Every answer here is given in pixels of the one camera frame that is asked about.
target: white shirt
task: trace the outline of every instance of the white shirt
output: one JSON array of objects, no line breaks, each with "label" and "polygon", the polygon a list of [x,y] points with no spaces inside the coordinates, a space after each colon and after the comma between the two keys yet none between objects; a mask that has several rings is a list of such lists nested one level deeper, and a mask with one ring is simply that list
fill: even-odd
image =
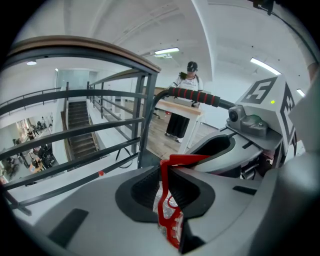
[{"label": "white shirt", "polygon": [[204,89],[204,83],[202,82],[202,79],[198,77],[199,82],[196,77],[193,79],[181,79],[180,76],[177,78],[176,81],[172,83],[170,87],[179,87],[182,89],[188,89],[193,91],[202,91]]}]

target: staircase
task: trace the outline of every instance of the staircase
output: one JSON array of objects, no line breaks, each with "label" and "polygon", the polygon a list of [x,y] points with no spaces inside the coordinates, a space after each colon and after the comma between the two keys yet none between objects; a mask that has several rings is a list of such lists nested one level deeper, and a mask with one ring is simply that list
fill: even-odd
[{"label": "staircase", "polygon": [[[79,128],[89,125],[87,102],[69,102],[68,107],[68,129]],[[71,150],[74,158],[82,158],[97,151],[91,133],[70,138]]]}]

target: white wall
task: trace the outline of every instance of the white wall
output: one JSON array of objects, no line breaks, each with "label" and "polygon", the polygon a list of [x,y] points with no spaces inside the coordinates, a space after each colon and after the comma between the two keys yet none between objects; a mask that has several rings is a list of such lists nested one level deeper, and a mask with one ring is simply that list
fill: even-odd
[{"label": "white wall", "polygon": [[48,66],[21,63],[5,69],[0,75],[0,103],[24,94],[55,88],[57,72]]},{"label": "white wall", "polygon": [[28,106],[26,110],[21,108],[11,112],[10,115],[7,113],[0,117],[0,128],[6,127],[23,119],[31,118],[34,115],[44,115],[55,109],[55,101],[45,102],[44,105],[41,103],[34,104],[33,106]]},{"label": "white wall", "polygon": [[[64,103],[65,103],[64,98],[59,98],[56,101],[55,111],[53,112],[52,133],[58,133],[64,130],[62,119],[61,119],[61,111],[64,110]],[[59,165],[68,162],[65,143],[63,139],[52,143],[52,152]]]},{"label": "white wall", "polygon": [[12,140],[18,139],[19,133],[15,123],[0,129],[0,151],[14,146]]},{"label": "white wall", "polygon": [[51,117],[50,117],[51,114],[53,116],[52,112],[41,113],[41,114],[37,113],[37,115],[30,117],[29,120],[30,120],[31,124],[37,126],[38,121],[40,121],[40,123],[42,123],[42,117],[43,117],[45,124],[46,124],[46,127],[49,127],[49,124],[53,125],[53,122],[51,121]]},{"label": "white wall", "polygon": [[[219,70],[215,73],[213,81],[204,85],[204,90],[229,102],[236,102],[238,98],[254,83],[254,76],[245,75],[236,70]],[[203,122],[215,128],[222,128],[229,117],[228,111],[220,107],[200,104],[205,111]]]}]

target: wooden floor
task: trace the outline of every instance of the wooden floor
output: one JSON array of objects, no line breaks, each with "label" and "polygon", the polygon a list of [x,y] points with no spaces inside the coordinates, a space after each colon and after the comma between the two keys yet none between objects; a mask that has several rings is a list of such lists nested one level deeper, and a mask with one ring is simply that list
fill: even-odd
[{"label": "wooden floor", "polygon": [[[126,101],[125,106],[129,109],[133,109],[133,102]],[[111,121],[116,120],[113,116],[109,115],[105,110],[103,111],[105,115],[108,115]],[[120,109],[115,108],[115,113],[119,113]],[[149,127],[149,134],[147,140],[146,148],[157,157],[161,159],[169,159],[171,154],[177,154],[181,143],[176,142],[176,137],[165,136],[167,126],[170,120],[171,115],[167,115],[163,110],[156,110],[155,113],[160,116],[160,119],[155,115],[152,117],[151,124]],[[132,115],[125,113],[125,119],[131,119]],[[131,130],[124,128],[123,131],[126,135],[131,138]],[[205,124],[199,126],[198,132],[193,140],[192,145],[196,144],[206,135],[215,132],[216,129]]]}]

